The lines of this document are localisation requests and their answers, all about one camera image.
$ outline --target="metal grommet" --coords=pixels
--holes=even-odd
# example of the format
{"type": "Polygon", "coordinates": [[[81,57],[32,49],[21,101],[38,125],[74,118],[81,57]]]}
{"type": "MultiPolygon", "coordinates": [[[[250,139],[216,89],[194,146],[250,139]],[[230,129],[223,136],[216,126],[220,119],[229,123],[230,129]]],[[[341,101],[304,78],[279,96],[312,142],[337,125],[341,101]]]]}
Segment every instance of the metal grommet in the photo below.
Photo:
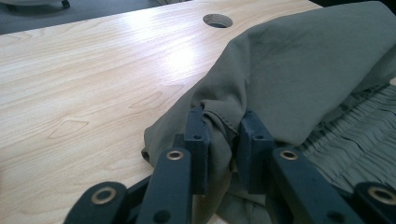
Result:
{"type": "Polygon", "coordinates": [[[290,150],[281,151],[280,156],[286,160],[289,160],[289,161],[294,161],[294,160],[298,159],[297,154],[290,150]]]}
{"type": "Polygon", "coordinates": [[[385,204],[396,205],[396,195],[393,192],[380,187],[370,187],[368,191],[370,196],[377,201],[385,204]]]}
{"type": "Polygon", "coordinates": [[[181,151],[170,151],[166,154],[166,158],[172,161],[177,161],[183,158],[184,154],[181,151]]]}
{"type": "Polygon", "coordinates": [[[111,187],[104,187],[97,190],[91,197],[94,204],[104,204],[113,200],[117,195],[117,191],[111,187]]]}

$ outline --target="olive green fabric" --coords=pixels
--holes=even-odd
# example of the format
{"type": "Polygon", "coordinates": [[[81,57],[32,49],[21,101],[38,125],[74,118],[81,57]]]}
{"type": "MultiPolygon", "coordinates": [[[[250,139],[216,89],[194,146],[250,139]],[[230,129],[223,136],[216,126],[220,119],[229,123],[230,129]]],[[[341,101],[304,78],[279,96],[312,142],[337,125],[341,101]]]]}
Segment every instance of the olive green fabric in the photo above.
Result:
{"type": "Polygon", "coordinates": [[[145,131],[143,151],[155,166],[174,135],[184,133],[189,109],[204,108],[209,195],[194,197],[193,223],[206,223],[217,210],[232,223],[269,221],[258,205],[264,196],[246,195],[232,172],[231,148],[247,107],[276,141],[300,146],[319,124],[345,113],[340,108],[351,94],[395,77],[395,27],[385,6],[366,2],[278,18],[232,40],[208,74],[145,131]]]}

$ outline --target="gray floor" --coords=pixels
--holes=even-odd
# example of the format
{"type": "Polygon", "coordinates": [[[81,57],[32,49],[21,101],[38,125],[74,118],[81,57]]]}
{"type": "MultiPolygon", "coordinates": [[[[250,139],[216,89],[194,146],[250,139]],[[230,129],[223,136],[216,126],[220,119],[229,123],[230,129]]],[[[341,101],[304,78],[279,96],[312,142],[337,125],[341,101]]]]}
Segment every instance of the gray floor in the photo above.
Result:
{"type": "Polygon", "coordinates": [[[0,3],[0,35],[33,30],[73,21],[84,21],[143,8],[158,7],[156,0],[69,0],[70,8],[61,2],[36,7],[17,7],[9,11],[0,3]]]}

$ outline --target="desk surface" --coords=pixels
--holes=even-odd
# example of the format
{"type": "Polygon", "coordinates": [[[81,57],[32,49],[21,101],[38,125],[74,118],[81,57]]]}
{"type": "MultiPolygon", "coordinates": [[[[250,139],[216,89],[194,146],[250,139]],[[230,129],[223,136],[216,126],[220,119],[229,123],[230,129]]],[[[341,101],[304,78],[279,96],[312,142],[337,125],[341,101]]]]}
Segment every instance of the desk surface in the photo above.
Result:
{"type": "Polygon", "coordinates": [[[0,35],[0,220],[60,223],[90,186],[152,168],[143,132],[255,24],[306,0],[196,0],[0,35]],[[217,29],[203,16],[220,13],[217,29]]]}

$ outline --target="desk grommet hole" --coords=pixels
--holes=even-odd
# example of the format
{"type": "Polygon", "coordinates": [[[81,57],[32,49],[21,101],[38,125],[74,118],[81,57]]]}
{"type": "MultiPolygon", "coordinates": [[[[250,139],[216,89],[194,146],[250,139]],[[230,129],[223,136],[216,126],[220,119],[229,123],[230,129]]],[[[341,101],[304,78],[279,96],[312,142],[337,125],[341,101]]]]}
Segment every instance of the desk grommet hole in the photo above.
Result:
{"type": "Polygon", "coordinates": [[[208,14],[204,16],[204,22],[215,28],[228,28],[233,25],[231,18],[221,14],[208,14]]]}

